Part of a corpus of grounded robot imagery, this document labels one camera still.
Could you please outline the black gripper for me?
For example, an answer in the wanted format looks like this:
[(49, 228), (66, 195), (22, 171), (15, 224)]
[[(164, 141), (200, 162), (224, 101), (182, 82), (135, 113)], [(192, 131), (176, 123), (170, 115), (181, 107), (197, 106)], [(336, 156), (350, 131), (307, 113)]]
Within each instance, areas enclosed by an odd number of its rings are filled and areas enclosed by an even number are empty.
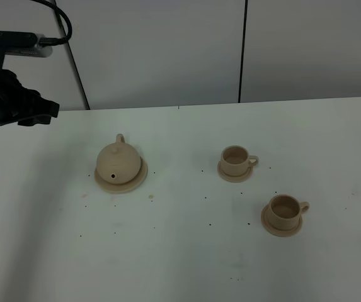
[[(58, 117), (59, 108), (59, 104), (38, 97), (38, 91), (23, 87), (15, 73), (0, 69), (0, 126), (49, 125), (52, 118)], [(32, 118), (19, 121), (20, 114)]]

